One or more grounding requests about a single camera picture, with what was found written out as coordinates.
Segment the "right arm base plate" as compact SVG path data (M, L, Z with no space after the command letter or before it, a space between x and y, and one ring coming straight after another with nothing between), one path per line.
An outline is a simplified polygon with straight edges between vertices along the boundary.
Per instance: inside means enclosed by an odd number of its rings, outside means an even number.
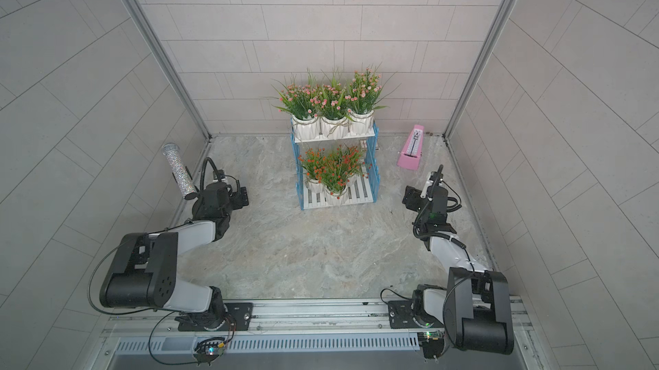
M386 302L389 310L391 329L421 329L427 325L418 320L413 311L413 302L406 300L390 300Z

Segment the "pink flower pot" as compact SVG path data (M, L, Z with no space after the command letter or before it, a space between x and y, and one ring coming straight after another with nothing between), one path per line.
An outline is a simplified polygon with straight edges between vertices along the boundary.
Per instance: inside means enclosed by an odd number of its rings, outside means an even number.
M346 115L349 131L353 135L366 135L374 124L374 114L383 98L382 76L375 68L367 67L364 71L355 71L346 87Z
M311 141L320 133L319 84L309 73L305 83L280 82L277 89L281 107L279 109L291 116L293 134L300 141Z

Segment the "blue white wooden rack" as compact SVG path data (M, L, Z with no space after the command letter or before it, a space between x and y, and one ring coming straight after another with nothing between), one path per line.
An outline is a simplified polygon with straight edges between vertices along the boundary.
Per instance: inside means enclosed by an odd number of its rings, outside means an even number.
M380 174L376 160L379 128L366 134L301 140L291 131L300 208L370 204L377 201Z

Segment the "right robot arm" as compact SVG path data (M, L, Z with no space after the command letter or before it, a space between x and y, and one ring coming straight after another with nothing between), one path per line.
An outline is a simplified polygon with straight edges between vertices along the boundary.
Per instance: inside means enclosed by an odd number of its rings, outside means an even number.
M443 170L431 172L422 189L407 186L403 196L416 213L413 236L448 273L445 286L422 284L413 292L413 318L421 327L442 325L445 348L508 356L515 344L508 281L473 258L448 222L462 200L449 195Z

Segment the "red flower pot front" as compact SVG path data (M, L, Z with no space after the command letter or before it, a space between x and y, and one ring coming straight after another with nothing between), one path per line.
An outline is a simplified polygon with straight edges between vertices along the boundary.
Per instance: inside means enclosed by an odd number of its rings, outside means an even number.
M330 206L339 206L345 202L351 178L363 174L365 153L366 150L359 145L340 145L325 157L322 184Z

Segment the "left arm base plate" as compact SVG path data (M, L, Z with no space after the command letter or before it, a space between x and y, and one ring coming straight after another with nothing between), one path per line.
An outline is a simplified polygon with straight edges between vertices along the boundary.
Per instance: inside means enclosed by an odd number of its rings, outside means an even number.
M204 326L200 313L179 314L175 321L179 332L246 332L252 321L254 305L250 302L225 302L222 320L211 316Z

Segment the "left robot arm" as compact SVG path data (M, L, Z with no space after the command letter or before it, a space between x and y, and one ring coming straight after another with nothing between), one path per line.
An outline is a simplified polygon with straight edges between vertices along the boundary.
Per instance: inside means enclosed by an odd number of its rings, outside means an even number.
M127 234L106 255L111 263L99 296L88 299L96 312L128 315L164 310L178 315L182 331L215 331L223 326L236 330L220 289L187 282L178 274L180 255L222 239L233 211L249 205L247 189L238 179L218 169L209 157L202 168L211 169L214 179L199 180L189 221L152 233Z

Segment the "pink flower pot corner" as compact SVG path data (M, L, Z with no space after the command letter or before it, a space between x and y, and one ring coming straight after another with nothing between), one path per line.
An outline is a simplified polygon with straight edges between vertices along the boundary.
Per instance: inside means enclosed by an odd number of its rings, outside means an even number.
M321 133L330 140L338 140L348 134L346 96L346 90L337 76L319 87L317 113L320 116Z

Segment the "red flower pot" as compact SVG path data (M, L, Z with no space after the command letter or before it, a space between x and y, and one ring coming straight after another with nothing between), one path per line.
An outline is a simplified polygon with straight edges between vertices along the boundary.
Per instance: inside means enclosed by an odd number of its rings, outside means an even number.
M304 155L299 155L300 165L305 174L305 184L311 193L323 193L323 172L326 164L324 149L311 148Z
M359 145L340 145L325 157L322 184L330 206L339 206L345 202L351 178L363 174L365 153L366 150Z

